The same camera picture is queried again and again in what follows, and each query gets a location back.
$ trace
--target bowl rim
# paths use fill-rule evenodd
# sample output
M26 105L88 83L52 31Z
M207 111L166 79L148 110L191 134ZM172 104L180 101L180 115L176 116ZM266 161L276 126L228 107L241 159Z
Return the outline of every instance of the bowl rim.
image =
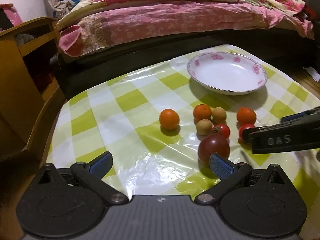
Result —
M248 60L252 61L253 63L259 65L262 69L262 72L263 72L263 75L264 75L264 82L262 82L258 88L256 89L253 89L253 90L243 90L243 91L234 91L234 90L225 90L225 89L220 89L220 88L216 88L216 87L212 87L210 85L207 85L207 84L204 84L202 83L201 81L199 81L196 77L194 77L191 73L190 73L190 65L191 65L191 62L196 58L196 57L201 57L202 55L207 55L207 54L213 54L213 53L222 53L222 54L232 54L232 55L237 55L237 56L241 56L241 57L245 57L247 58ZM212 51L212 52L204 52L204 53L200 53L194 57L192 57L189 61L188 61L188 64L187 64L187 71L189 73L189 75L194 79L196 80L197 82L199 82L200 84L202 84L203 86L206 86L206 87L210 87L212 89L216 89L216 90L220 90L220 91L227 91L227 92L233 92L233 93L244 93L244 92L254 92L256 90L259 90L260 88L262 88L268 81L268 76L267 76L267 73L265 71L265 69L263 68L263 66L256 62L255 60L253 60L252 58L249 58L247 56L244 56L244 55L241 55L241 54L238 54L238 53L234 53L234 52L227 52L227 51Z

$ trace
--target white bowl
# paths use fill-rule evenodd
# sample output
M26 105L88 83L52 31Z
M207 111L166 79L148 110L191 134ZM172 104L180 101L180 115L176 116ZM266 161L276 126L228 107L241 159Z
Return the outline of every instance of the white bowl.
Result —
M245 95L262 88L267 73L256 61L231 52L199 54L189 60L191 77L214 92L225 95Z

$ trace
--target orange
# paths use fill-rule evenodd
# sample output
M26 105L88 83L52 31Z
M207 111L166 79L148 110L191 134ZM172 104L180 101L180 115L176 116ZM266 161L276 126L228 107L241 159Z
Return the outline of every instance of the orange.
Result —
M207 105L197 105L193 110L193 117L197 122L203 119L211 119L211 108Z
M237 113L237 120L240 125L244 125L247 123L254 124L257 120L257 115L250 108L241 107Z
M159 115L161 126L167 130L174 130L178 127L180 118L172 109L164 109Z

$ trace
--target pink cloth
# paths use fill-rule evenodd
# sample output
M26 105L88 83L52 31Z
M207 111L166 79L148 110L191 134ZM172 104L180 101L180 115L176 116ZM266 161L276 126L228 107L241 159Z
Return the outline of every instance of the pink cloth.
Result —
M290 25L302 37L313 38L311 22L301 22L275 8L249 3L169 1L84 17L61 32L59 47L66 54L78 57L148 37L223 29L269 29L279 23Z
M0 4L0 8L3 9L4 13L6 14L13 26L17 26L23 23L16 8L13 6L12 3Z

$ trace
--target plastic tablecloth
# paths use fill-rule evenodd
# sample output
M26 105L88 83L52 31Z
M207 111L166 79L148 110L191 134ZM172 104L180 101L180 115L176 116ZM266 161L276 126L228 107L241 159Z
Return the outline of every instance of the plastic tablecloth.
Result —
M266 86L244 96L211 92L192 80L188 60L202 52L230 51L259 62L268 74ZM236 112L242 106L257 114L256 125L279 123L283 116L319 106L320 101L286 74L252 54L231 45L189 53L117 77L92 87L61 109L47 162L57 168L89 162L104 151L114 158L103 181L128 195L188 194L193 198L219 182L198 163L193 108L198 104L221 106L231 129L230 160L265 169L278 163L291 179L308 208L300 233L304 239L320 236L320 162L317 149L253 155L238 143ZM174 109L178 131L161 131L159 113Z

